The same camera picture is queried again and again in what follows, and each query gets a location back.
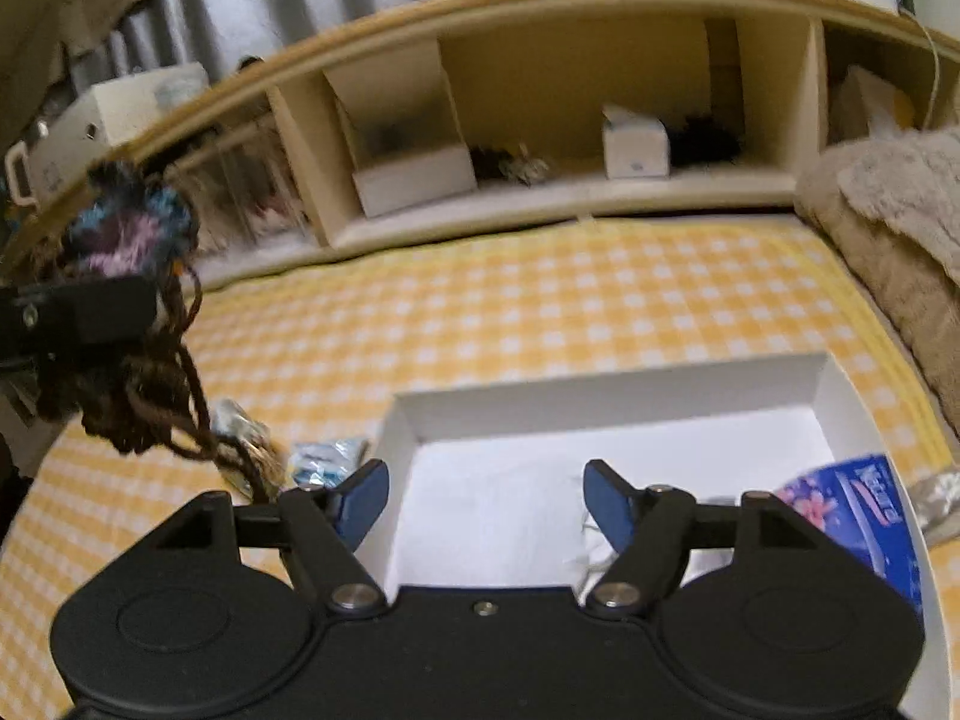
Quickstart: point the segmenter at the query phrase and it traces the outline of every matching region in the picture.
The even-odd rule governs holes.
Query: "white cable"
[[[933,109],[936,107],[937,98],[940,96],[940,50],[937,48],[937,44],[934,42],[933,36],[930,34],[930,30],[927,29],[923,25],[923,22],[917,18],[916,13],[911,13],[902,6],[901,13],[915,20],[918,27],[923,30],[923,34],[926,35],[926,39],[928,39],[928,42],[930,43],[930,50],[933,51],[933,89],[930,90],[930,104],[926,108],[926,116],[923,117],[923,131],[926,132],[928,129],[930,129],[930,125],[933,124]]]

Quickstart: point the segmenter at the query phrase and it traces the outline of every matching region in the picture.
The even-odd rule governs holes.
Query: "small white box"
[[[670,141],[659,119],[604,106],[603,153],[608,178],[670,175]]]
[[[402,584],[573,584],[586,570],[582,478],[593,458],[637,488],[673,485],[704,500],[775,490],[871,454],[885,454],[877,426],[826,354],[400,394],[373,452],[390,469],[390,498],[356,555],[391,598]],[[944,720],[946,629],[923,536],[896,485],[926,630],[901,708]]]
[[[477,188],[436,40],[350,62],[326,78],[368,217]]]
[[[477,188],[470,151],[462,143],[357,170],[353,183],[368,217]]]

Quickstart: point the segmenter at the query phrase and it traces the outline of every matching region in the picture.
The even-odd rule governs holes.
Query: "white tissue paper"
[[[494,465],[444,463],[441,445],[421,454],[397,523],[388,592],[391,584],[582,586],[582,472],[544,458]],[[551,467],[559,472],[544,473]]]

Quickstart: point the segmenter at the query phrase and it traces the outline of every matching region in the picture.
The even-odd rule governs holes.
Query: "beige blanket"
[[[960,284],[960,127],[871,143],[837,184],[853,210],[914,240]]]
[[[800,180],[821,228],[960,429],[960,128],[829,148]]]

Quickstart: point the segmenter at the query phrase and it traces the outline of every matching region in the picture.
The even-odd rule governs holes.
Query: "white appliance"
[[[42,206],[114,146],[136,138],[209,86],[203,65],[195,62],[90,87],[32,151],[20,141],[7,152],[13,202]]]

